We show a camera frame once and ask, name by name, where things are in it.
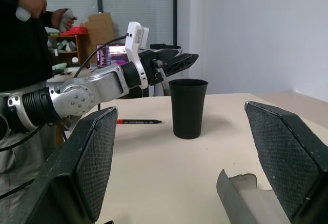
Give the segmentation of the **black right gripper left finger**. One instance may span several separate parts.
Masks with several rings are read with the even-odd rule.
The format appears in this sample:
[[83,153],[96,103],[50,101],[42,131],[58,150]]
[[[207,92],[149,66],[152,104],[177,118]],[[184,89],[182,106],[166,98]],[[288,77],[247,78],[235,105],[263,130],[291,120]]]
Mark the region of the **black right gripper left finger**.
[[89,114],[59,147],[48,126],[0,140],[0,224],[95,224],[117,117],[116,107]]

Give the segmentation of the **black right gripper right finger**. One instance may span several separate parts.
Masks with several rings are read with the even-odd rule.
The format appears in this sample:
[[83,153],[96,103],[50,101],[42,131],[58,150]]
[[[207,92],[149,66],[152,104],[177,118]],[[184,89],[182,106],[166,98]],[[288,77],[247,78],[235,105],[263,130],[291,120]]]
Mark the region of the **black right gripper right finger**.
[[296,114],[248,101],[262,169],[291,224],[328,224],[328,146]]

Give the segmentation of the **black marker with red cap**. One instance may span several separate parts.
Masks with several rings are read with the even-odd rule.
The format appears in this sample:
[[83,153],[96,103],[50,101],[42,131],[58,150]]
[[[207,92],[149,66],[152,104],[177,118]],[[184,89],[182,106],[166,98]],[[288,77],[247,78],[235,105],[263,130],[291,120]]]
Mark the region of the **black marker with red cap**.
[[118,119],[117,124],[160,124],[161,120],[156,119]]

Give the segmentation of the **grey glasses case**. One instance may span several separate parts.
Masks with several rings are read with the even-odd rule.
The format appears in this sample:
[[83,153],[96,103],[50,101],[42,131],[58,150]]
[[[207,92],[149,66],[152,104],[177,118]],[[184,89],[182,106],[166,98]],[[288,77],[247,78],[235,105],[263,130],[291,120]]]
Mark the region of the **grey glasses case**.
[[218,175],[216,189],[231,224],[291,224],[273,190],[257,187],[254,174]]

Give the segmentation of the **laptop screen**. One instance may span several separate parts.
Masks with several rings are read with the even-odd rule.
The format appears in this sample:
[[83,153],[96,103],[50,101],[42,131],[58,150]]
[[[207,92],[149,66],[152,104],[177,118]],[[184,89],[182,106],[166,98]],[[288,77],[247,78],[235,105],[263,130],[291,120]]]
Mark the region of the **laptop screen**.
[[124,65],[128,62],[124,44],[109,44],[97,52],[97,66],[99,68],[112,64]]

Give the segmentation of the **brown cardboard box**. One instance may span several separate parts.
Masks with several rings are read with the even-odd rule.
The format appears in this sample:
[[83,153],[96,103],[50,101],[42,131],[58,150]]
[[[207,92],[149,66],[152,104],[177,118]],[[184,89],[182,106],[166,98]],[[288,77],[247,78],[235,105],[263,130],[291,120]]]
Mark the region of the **brown cardboard box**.
[[110,13],[92,14],[84,23],[88,35],[85,39],[86,57],[94,52],[98,45],[115,39],[115,32]]

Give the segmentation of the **white hand controller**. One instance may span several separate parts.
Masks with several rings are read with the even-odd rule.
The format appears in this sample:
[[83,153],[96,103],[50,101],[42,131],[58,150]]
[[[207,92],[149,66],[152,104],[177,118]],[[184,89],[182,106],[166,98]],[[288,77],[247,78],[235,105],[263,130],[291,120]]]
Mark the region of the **white hand controller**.
[[31,13],[21,6],[17,6],[15,15],[22,22],[28,21],[31,17]]
[[66,22],[68,21],[74,22],[75,20],[76,20],[76,16],[74,15],[73,10],[67,9],[65,13],[61,16],[60,23],[59,23],[59,31],[61,33],[66,32],[67,31]]

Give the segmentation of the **person in black shirt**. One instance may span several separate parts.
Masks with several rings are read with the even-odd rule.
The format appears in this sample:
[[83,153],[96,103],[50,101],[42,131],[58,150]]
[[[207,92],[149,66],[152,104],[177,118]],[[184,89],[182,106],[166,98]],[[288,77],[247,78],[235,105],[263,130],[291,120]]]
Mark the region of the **person in black shirt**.
[[[17,6],[18,0],[0,0],[0,93],[46,85],[53,76],[46,28],[52,28],[54,11],[22,22],[15,15]],[[0,140],[0,202],[19,200],[55,148],[53,126]]]

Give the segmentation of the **wooden shelf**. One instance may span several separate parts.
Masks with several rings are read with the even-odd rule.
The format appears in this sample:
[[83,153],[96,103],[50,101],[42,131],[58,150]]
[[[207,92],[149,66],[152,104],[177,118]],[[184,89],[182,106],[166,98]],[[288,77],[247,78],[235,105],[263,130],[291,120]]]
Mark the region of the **wooden shelf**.
[[48,35],[48,49],[53,64],[66,63],[67,67],[79,67],[85,60],[84,35]]

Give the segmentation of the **person's left hand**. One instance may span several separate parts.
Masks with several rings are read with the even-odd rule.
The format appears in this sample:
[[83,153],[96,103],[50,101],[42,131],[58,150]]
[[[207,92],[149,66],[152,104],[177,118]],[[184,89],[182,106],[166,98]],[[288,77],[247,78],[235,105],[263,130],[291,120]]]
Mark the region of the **person's left hand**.
[[[52,28],[59,30],[60,19],[67,9],[68,8],[58,9],[52,13],[51,15]],[[66,22],[67,30],[70,30],[73,27],[74,22],[73,21]]]

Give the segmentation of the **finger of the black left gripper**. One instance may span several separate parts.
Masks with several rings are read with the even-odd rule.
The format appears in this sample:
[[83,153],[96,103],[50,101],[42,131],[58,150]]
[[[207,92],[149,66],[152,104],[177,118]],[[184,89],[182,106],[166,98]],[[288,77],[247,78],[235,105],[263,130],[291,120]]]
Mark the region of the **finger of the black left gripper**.
[[199,58],[198,54],[183,53],[164,63],[163,71],[166,77],[190,68]]
[[180,53],[177,49],[161,49],[157,51],[156,59],[160,61],[170,61]]

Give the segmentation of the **red object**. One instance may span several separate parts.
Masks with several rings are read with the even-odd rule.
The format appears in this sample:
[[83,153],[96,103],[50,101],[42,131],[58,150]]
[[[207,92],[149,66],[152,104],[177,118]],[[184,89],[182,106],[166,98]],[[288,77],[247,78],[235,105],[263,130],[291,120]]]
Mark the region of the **red object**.
[[88,29],[82,26],[72,27],[70,30],[65,32],[65,35],[87,35]]

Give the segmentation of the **dark window frame post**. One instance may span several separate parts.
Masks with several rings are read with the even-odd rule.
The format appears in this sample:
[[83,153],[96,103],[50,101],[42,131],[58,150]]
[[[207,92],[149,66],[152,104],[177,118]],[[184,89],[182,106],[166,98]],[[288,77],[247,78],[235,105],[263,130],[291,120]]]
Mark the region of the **dark window frame post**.
[[173,0],[173,45],[177,46],[177,0]]

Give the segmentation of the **black plastic cup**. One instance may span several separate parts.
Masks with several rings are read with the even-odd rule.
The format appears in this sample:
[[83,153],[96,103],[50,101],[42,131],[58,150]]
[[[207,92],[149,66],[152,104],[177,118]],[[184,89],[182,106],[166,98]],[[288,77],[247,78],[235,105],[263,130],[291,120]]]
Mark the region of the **black plastic cup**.
[[169,81],[175,136],[182,139],[200,136],[207,86],[208,82],[200,79]]

